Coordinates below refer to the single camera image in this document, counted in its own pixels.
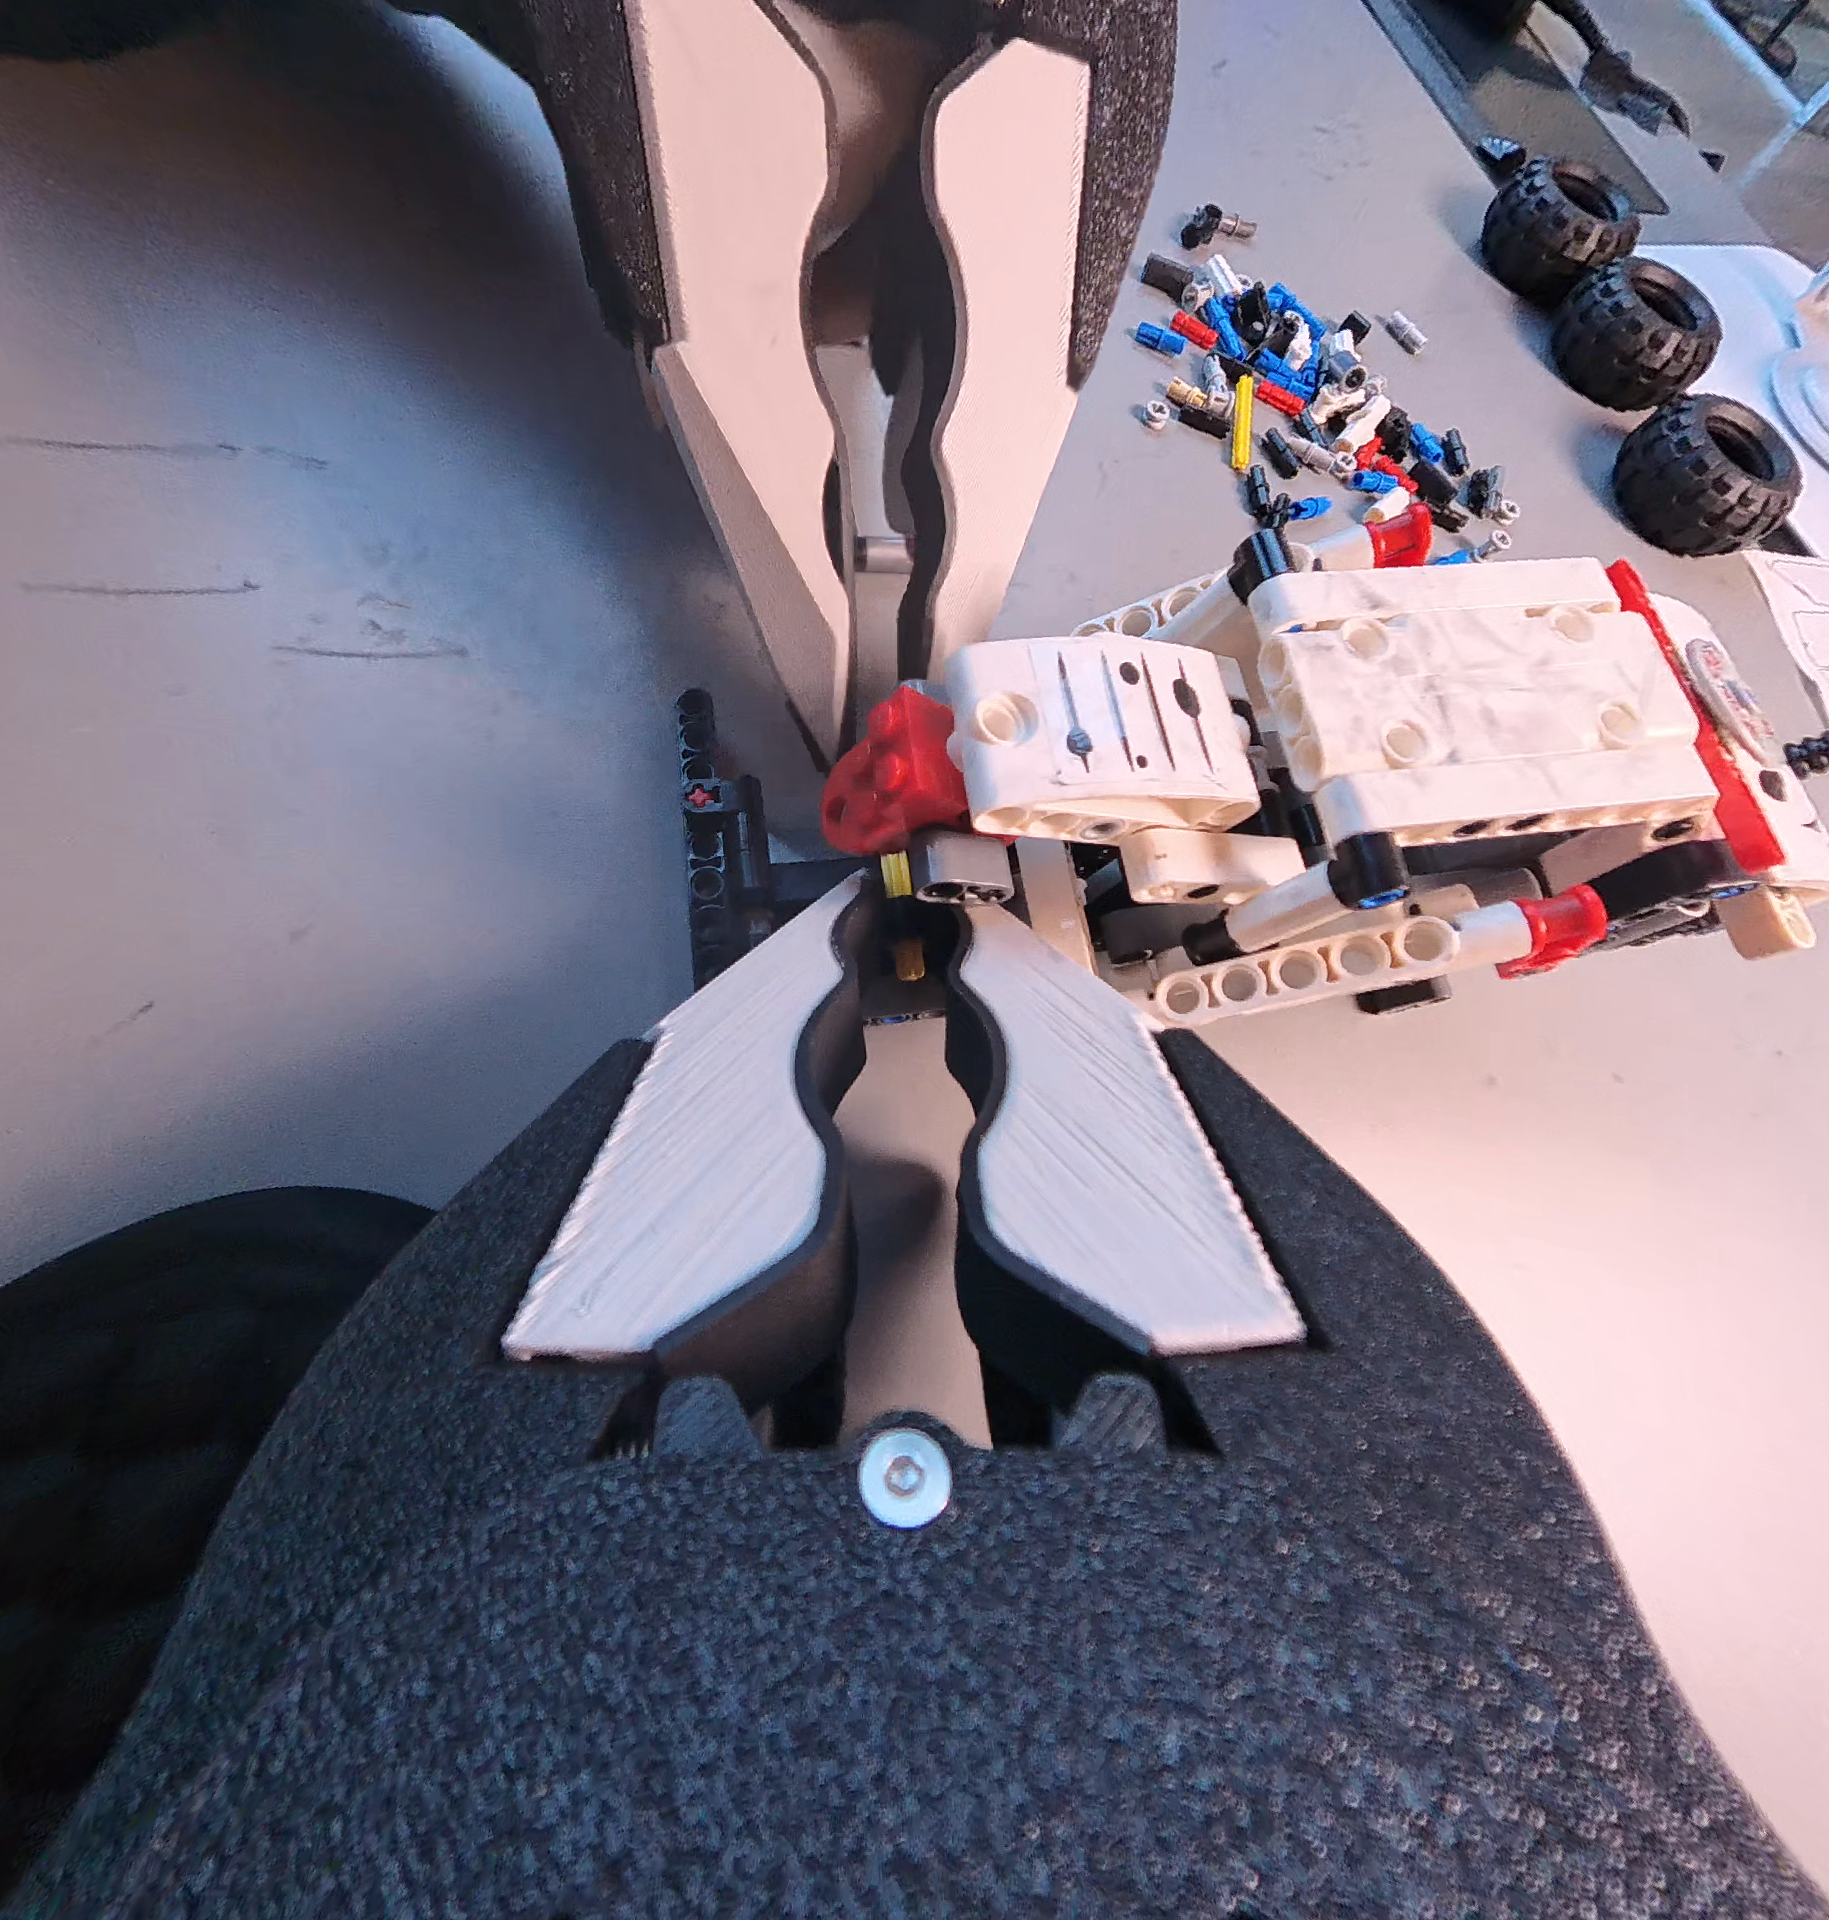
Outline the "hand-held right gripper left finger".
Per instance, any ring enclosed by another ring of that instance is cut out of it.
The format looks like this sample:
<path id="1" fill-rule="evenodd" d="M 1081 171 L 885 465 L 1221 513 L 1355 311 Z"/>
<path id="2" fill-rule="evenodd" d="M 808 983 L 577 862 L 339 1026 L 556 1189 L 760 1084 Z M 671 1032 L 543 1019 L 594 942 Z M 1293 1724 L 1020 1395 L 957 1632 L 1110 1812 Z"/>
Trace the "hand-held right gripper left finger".
<path id="1" fill-rule="evenodd" d="M 511 1321 L 511 1356 L 819 1367 L 853 1306 L 836 1111 L 863 1069 L 849 876 L 651 1034 Z"/>

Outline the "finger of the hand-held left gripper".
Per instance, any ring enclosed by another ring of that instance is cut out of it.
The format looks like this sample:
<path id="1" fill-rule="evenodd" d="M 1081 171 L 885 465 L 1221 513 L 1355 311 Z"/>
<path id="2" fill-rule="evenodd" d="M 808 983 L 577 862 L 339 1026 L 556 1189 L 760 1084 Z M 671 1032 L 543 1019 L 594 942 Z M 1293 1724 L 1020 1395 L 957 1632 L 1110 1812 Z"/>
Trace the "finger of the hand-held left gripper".
<path id="1" fill-rule="evenodd" d="M 806 287 L 831 125 L 879 101 L 873 22 L 748 2 L 627 2 L 666 342 L 654 383 L 817 765 L 842 752 L 853 601 L 825 535 L 836 425 Z"/>
<path id="2" fill-rule="evenodd" d="M 984 41 L 927 108 L 912 677 L 989 637 L 1072 425 L 1087 147 L 1089 67 L 1025 38 Z"/>

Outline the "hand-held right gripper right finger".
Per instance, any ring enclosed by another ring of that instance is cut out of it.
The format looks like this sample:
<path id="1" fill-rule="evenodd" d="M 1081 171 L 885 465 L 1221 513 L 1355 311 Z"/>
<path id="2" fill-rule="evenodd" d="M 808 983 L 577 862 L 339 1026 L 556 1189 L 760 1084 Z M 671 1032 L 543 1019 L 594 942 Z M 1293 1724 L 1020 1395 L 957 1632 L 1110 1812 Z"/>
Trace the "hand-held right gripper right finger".
<path id="1" fill-rule="evenodd" d="M 1137 1356 L 1306 1325 L 1141 1011 L 1002 907 L 969 907 L 954 1011 L 984 1040 L 959 1215 L 1037 1298 Z"/>

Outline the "toy brick vehicle model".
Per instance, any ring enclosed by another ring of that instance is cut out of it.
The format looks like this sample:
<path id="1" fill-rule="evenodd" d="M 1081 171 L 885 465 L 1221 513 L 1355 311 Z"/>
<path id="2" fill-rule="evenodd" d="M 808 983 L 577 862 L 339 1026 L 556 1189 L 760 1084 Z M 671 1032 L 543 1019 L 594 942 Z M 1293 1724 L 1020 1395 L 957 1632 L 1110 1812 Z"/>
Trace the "toy brick vehicle model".
<path id="1" fill-rule="evenodd" d="M 879 1020 L 938 1011 L 947 908 L 1002 907 L 1163 1030 L 1445 998 L 1714 932 L 1814 945 L 1829 741 L 1779 746 L 1707 620 L 1592 559 L 1239 566 L 892 692 L 782 865 L 680 703 L 695 983 L 907 852 Z"/>

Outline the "grey desk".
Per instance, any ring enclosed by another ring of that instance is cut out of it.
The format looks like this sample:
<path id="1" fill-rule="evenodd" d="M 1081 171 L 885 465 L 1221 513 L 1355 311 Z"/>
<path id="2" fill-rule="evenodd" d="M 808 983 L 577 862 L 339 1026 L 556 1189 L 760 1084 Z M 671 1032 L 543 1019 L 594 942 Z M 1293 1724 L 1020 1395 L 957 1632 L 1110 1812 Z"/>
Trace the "grey desk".
<path id="1" fill-rule="evenodd" d="M 439 23 L 0 61 L 0 1285 L 439 1206 L 688 988 L 676 690 L 810 780 L 532 93 Z M 1214 1045 L 1453 1275 L 1829 1892 L 1829 913 Z"/>

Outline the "pile of small brick parts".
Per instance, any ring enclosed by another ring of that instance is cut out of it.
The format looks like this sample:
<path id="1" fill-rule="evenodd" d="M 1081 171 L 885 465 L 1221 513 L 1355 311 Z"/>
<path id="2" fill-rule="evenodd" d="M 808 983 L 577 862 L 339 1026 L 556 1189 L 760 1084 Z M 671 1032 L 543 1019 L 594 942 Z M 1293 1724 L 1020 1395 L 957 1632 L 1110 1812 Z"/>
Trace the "pile of small brick parts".
<path id="1" fill-rule="evenodd" d="M 1433 431 L 1388 391 L 1370 349 L 1424 349 L 1399 311 L 1332 318 L 1280 282 L 1240 271 L 1255 224 L 1197 205 L 1139 282 L 1172 305 L 1133 344 L 1165 379 L 1136 408 L 1148 436 L 1203 441 L 1232 473 L 1255 535 L 1300 571 L 1484 565 L 1508 555 L 1519 503 L 1461 431 Z"/>

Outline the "black flat plate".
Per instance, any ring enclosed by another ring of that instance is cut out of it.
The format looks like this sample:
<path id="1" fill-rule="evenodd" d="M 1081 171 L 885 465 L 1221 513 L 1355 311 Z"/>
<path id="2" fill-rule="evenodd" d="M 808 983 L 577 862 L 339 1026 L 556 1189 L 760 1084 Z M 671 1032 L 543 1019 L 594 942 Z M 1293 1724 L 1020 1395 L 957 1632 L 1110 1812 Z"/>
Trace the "black flat plate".
<path id="1" fill-rule="evenodd" d="M 1534 157 L 1582 161 L 1644 217 L 1668 212 L 1642 161 L 1664 157 L 1720 180 L 1726 157 L 1684 140 L 1668 121 L 1653 132 L 1589 94 L 1530 23 L 1512 36 L 1478 23 L 1458 4 L 1367 2 L 1367 14 L 1476 157 L 1492 187 Z"/>

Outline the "black rubber tyre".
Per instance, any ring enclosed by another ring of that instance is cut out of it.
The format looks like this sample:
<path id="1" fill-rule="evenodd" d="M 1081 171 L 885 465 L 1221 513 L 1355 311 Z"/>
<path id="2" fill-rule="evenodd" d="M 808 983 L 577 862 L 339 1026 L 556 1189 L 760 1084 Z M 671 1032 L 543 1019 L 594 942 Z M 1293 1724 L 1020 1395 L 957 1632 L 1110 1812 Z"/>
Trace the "black rubber tyre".
<path id="1" fill-rule="evenodd" d="M 1580 277 L 1632 253 L 1641 230 L 1625 192 L 1599 169 L 1534 157 L 1487 209 L 1480 255 L 1503 287 L 1551 310 Z"/>
<path id="2" fill-rule="evenodd" d="M 1711 366 L 1723 323 L 1680 272 L 1623 257 L 1582 275 L 1552 311 L 1551 359 L 1562 379 L 1611 411 L 1655 409 Z"/>
<path id="3" fill-rule="evenodd" d="M 1688 559 L 1761 545 L 1791 520 L 1801 492 L 1787 438 L 1743 403 L 1714 394 L 1667 402 L 1625 438 L 1613 465 L 1628 525 Z"/>

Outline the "white paper sheet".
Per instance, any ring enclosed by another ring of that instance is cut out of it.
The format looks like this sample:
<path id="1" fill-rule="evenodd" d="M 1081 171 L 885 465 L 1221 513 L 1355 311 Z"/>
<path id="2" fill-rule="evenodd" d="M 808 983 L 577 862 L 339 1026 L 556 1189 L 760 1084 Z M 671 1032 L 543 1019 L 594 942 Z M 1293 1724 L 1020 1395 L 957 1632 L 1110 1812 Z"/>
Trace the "white paper sheet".
<path id="1" fill-rule="evenodd" d="M 1829 561 L 1749 552 L 1743 561 L 1829 731 Z"/>

